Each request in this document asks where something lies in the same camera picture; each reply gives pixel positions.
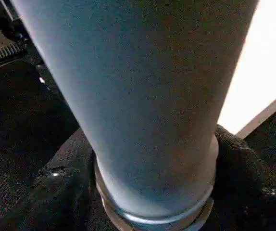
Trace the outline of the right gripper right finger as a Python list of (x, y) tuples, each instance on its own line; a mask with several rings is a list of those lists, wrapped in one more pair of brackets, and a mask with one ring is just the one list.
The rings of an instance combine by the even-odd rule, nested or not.
[(276, 179), (249, 145), (217, 126), (219, 154), (205, 231), (276, 231)]

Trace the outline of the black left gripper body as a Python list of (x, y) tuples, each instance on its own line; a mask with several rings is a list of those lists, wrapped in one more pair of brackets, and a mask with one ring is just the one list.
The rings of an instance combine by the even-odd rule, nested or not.
[(45, 65), (12, 3), (0, 0), (0, 66), (16, 60)]

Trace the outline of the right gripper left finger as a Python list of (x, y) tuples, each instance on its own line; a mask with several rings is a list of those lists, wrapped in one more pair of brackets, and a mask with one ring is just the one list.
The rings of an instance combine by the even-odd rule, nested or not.
[(112, 231), (95, 186), (94, 153), (78, 129), (38, 172), (0, 231)]

